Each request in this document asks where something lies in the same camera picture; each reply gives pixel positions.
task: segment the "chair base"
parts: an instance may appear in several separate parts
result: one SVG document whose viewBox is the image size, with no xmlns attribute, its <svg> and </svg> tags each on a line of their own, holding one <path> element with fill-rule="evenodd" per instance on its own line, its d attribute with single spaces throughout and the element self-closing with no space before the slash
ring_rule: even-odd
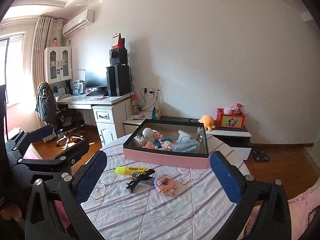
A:
<svg viewBox="0 0 320 240">
<path fill-rule="evenodd" d="M 66 140 L 65 149 L 68 149 L 68 143 L 69 143 L 70 139 L 80 139 L 80 140 L 84 140 L 83 137 L 75 136 L 74 134 L 75 134 L 75 133 L 72 134 L 71 131 L 65 132 L 65 133 L 63 134 L 63 137 L 60 138 L 59 140 L 57 140 L 56 147 L 60 147 L 60 144 L 59 144 L 59 143 L 60 143 L 62 140 Z"/>
</svg>

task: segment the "striped tablecloth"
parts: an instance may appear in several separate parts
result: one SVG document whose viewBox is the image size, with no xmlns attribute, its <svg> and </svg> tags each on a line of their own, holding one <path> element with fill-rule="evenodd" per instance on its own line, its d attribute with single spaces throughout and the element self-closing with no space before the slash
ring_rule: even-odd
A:
<svg viewBox="0 0 320 240">
<path fill-rule="evenodd" d="M 235 208 L 211 169 L 186 169 L 127 160 L 123 143 L 130 135 L 101 150 L 108 164 L 89 200 L 82 208 L 105 239 L 212 239 Z M 225 143 L 208 137 L 209 152 L 219 150 L 242 174 L 249 171 Z M 154 176 L 170 175 L 175 195 L 161 195 L 140 183 L 132 194 L 126 189 L 129 175 L 115 173 L 117 166 L 155 169 Z"/>
</svg>

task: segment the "red storage bin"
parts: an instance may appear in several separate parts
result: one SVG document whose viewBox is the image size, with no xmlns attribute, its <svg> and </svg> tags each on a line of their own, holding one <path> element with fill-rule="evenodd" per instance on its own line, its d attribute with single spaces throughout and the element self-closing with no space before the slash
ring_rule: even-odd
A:
<svg viewBox="0 0 320 240">
<path fill-rule="evenodd" d="M 242 113 L 239 114 L 224 114 L 223 108 L 218 108 L 217 123 L 218 127 L 238 128 L 242 129 L 246 116 Z"/>
</svg>

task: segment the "air conditioner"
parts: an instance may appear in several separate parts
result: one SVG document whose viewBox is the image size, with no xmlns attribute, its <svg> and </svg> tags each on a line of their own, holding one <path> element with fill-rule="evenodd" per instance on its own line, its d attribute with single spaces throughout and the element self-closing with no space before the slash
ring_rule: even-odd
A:
<svg viewBox="0 0 320 240">
<path fill-rule="evenodd" d="M 86 10 L 74 17 L 63 27 L 63 36 L 69 37 L 71 34 L 93 23 L 94 10 Z"/>
</svg>

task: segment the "box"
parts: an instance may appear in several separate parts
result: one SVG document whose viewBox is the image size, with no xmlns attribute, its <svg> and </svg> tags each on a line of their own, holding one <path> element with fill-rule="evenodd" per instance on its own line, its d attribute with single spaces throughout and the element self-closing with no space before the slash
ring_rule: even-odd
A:
<svg viewBox="0 0 320 240">
<path fill-rule="evenodd" d="M 178 130 L 188 133 L 192 139 L 195 139 L 198 127 L 201 127 L 204 132 L 198 153 L 142 148 L 134 139 L 137 134 L 142 136 L 145 128 L 151 128 L 161 133 L 164 138 L 171 138 L 174 143 L 179 138 Z M 202 123 L 146 119 L 123 144 L 123 153 L 126 159 L 139 162 L 192 169 L 210 168 L 207 138 Z"/>
<path fill-rule="evenodd" d="M 222 108 L 217 110 L 217 124 L 218 127 L 238 128 L 242 129 L 246 116 L 244 114 L 224 114 Z"/>
</svg>

